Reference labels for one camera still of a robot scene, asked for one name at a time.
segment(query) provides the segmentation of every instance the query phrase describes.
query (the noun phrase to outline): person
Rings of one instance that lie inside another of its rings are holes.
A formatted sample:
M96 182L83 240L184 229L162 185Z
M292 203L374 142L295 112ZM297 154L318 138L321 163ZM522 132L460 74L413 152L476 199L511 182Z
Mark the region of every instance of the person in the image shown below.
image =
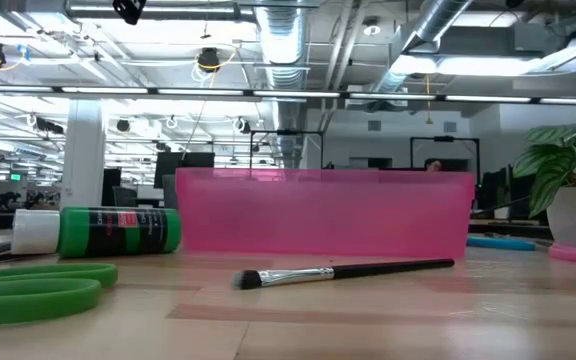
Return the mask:
M424 167L428 172L437 172L441 171L441 161L439 159L426 159L424 161Z

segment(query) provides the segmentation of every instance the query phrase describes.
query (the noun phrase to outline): pink bin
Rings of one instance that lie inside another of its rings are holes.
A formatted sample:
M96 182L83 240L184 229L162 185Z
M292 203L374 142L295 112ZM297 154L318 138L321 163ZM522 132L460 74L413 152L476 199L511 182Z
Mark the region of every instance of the pink bin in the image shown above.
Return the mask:
M468 173L178 169L186 251L462 257Z

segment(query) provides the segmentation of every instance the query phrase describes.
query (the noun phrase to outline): table surface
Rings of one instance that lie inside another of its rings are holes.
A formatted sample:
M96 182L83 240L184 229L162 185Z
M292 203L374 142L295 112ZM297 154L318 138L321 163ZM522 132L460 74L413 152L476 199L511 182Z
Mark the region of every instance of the table surface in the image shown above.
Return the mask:
M576 359L576 264L542 252L470 248L453 269L230 287L241 269L387 260L183 253L86 260L119 266L99 306L0 326L0 359Z

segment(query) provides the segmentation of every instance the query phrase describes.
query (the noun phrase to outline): white bottle cap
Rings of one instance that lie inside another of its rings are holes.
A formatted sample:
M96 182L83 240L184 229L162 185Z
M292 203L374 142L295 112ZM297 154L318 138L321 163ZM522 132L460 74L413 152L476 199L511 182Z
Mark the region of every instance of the white bottle cap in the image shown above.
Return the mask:
M59 211L17 210L13 223L12 254L51 254L59 244Z

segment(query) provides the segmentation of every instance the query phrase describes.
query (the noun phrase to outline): green bottle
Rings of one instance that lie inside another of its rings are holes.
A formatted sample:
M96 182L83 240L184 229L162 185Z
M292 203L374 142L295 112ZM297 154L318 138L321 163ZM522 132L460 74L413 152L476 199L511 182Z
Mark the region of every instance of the green bottle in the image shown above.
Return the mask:
M63 258L170 253L181 241L177 210L67 207L17 210L11 252Z

